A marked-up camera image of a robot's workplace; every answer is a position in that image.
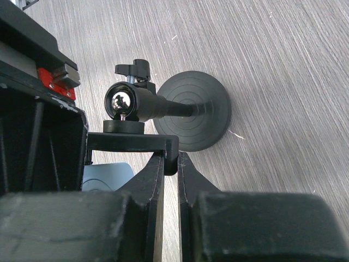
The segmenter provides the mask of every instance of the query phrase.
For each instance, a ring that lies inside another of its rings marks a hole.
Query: red clip
[[[53,81],[52,74],[49,71],[47,71],[45,68],[39,68],[38,72],[39,72],[39,79],[43,82],[45,87],[65,96],[65,97],[68,97],[71,100],[76,99],[74,89],[72,88],[72,89],[66,90],[63,87],[54,84],[52,82]]]

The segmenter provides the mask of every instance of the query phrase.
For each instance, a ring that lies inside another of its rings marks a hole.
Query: black rubber pad
[[[231,103],[224,86],[213,76],[197,71],[182,72],[168,79],[157,94],[169,101],[196,105],[196,113],[190,117],[154,119],[159,134],[179,137],[180,150],[204,150],[225,134]]]

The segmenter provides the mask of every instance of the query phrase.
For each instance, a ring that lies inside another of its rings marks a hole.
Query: black machine part
[[[218,142],[228,129],[231,103],[224,86],[213,76],[188,71],[168,79],[158,91],[168,101],[194,106],[190,117],[165,116],[154,119],[161,135],[179,137],[179,149],[192,152]]]
[[[1,61],[0,100],[0,195],[80,190],[85,113]]]
[[[115,74],[132,75],[137,81],[150,81],[151,68],[149,62],[144,59],[135,59],[133,64],[118,64],[115,66]]]
[[[115,95],[120,93],[128,96],[130,103],[125,108],[115,109],[112,106],[113,99],[115,99]],[[189,117],[195,110],[193,105],[167,101],[162,96],[127,82],[118,82],[109,88],[105,95],[104,106],[108,115],[114,120],[120,120],[121,115],[125,114],[125,120],[140,122],[164,116]]]
[[[144,134],[144,126],[136,121],[104,120],[103,133]]]
[[[87,149],[161,153],[165,161],[165,175],[172,176],[177,172],[178,137],[175,135],[88,133]]]
[[[221,192],[186,153],[177,165],[182,262],[348,261],[319,197]],[[0,199],[1,260],[161,261],[163,201],[161,153],[116,192],[8,194]]]
[[[38,68],[52,72],[68,64],[77,70],[77,65],[58,50],[54,36],[11,1],[0,1],[0,41],[34,60]]]

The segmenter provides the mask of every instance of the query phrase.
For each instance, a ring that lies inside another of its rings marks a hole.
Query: black knob
[[[115,66],[115,74],[133,75],[137,81],[150,81],[151,69],[149,62],[144,59],[135,59],[133,64],[118,64]]]

